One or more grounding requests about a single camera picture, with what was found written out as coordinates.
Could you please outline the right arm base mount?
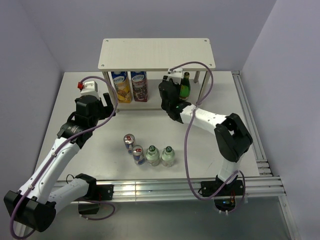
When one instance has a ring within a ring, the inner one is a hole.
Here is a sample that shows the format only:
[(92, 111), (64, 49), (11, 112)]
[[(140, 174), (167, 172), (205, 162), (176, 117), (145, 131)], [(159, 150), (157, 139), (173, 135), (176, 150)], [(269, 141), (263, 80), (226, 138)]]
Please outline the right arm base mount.
[[(211, 181), (201, 181), (198, 193), (202, 197), (210, 197), (220, 189), (223, 182), (219, 179)], [(213, 198), (215, 207), (222, 212), (229, 212), (236, 208), (236, 197), (244, 198), (246, 192), (245, 184), (240, 179), (235, 179), (231, 183), (223, 186)]]

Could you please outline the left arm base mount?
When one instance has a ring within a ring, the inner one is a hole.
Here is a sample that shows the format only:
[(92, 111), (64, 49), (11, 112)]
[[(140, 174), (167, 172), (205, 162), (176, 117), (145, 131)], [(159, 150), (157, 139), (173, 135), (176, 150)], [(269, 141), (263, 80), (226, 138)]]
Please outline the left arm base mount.
[[(116, 212), (116, 206), (110, 201), (113, 199), (114, 185), (113, 184), (99, 184), (96, 186), (91, 196), (85, 196), (81, 199), (82, 202), (78, 204), (77, 210), (79, 216), (87, 221), (102, 221), (110, 218)], [(92, 217), (96, 215), (102, 207), (111, 207), (111, 212), (104, 217)]]

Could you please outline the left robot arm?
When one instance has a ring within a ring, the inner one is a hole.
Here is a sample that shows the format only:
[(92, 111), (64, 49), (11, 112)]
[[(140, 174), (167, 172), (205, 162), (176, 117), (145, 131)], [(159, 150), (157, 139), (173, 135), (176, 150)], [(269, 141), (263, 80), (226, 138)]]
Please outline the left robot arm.
[(33, 231), (44, 232), (54, 221), (56, 214), (77, 199), (96, 200), (97, 180), (80, 173), (67, 185), (53, 191), (59, 176), (71, 159), (83, 148), (93, 131), (103, 121), (106, 124), (115, 113), (110, 95), (100, 97), (83, 95), (75, 99), (76, 109), (70, 114), (55, 139), (50, 152), (38, 169), (19, 188), (8, 191), (4, 204), (11, 222), (23, 224)]

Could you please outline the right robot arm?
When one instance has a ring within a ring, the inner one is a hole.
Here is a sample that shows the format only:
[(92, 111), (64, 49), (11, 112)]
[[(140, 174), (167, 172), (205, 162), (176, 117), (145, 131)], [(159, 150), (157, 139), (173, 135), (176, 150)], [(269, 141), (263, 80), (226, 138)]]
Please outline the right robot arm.
[(161, 97), (161, 108), (176, 122), (187, 124), (184, 137), (184, 165), (190, 182), (187, 141), (191, 126), (196, 126), (215, 136), (217, 147), (222, 155), (222, 166), (216, 176), (217, 191), (222, 195), (229, 194), (234, 188), (239, 165), (243, 155), (249, 150), (253, 138), (240, 116), (236, 113), (221, 115), (198, 108), (196, 105), (179, 98), (178, 84), (165, 75), (158, 85)]

